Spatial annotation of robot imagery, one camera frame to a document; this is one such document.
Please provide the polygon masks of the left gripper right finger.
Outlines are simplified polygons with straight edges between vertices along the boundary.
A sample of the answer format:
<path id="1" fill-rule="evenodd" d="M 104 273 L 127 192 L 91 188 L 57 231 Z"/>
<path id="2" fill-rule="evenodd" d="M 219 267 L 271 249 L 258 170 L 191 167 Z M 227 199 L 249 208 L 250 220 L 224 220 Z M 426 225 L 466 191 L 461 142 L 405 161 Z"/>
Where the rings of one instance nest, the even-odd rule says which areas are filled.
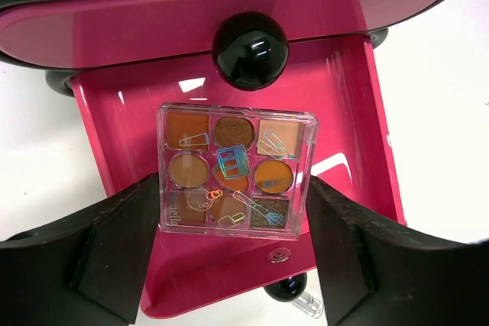
<path id="1" fill-rule="evenodd" d="M 434 237 L 311 178 L 306 216 L 330 325 L 486 325 L 488 243 Z"/>

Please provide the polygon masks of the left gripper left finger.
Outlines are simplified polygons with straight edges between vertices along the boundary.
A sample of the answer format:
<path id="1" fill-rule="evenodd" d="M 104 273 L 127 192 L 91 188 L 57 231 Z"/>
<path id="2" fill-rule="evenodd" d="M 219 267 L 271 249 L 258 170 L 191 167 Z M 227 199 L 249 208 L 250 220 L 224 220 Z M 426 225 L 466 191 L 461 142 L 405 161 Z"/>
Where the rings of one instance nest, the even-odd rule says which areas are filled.
<path id="1" fill-rule="evenodd" d="M 159 220 L 156 173 L 1 242 L 3 325 L 130 325 Z"/>

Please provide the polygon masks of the pink drawer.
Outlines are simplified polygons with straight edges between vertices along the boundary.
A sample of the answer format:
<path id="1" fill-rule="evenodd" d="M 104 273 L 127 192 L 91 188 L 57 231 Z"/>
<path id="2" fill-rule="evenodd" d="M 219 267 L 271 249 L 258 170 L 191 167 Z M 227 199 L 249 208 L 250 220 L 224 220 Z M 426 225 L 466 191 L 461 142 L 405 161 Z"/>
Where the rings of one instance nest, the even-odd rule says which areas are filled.
<path id="1" fill-rule="evenodd" d="M 83 72 L 73 91 L 108 195 L 156 171 L 156 111 L 164 102 L 272 108 L 318 118 L 315 176 L 404 220 L 373 49 L 363 37 L 291 44 L 282 76 L 255 92 L 222 81 L 208 54 Z M 296 241 L 158 232 L 141 310 L 176 317 L 314 265 L 308 228 Z"/>
<path id="2" fill-rule="evenodd" d="M 86 69 L 209 51 L 228 18 L 258 12 L 288 40 L 370 31 L 437 0 L 57 0 L 1 15 L 1 50 L 48 69 Z"/>

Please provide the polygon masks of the nine-pan warm eyeshadow palette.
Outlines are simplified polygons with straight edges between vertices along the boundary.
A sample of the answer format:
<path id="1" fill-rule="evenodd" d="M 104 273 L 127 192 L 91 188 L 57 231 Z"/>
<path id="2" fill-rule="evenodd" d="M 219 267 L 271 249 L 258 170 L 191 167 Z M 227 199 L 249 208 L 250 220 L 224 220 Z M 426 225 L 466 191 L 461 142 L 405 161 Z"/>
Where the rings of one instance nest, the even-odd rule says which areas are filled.
<path id="1" fill-rule="evenodd" d="M 306 112 L 162 105 L 161 230 L 296 240 L 317 130 Z"/>

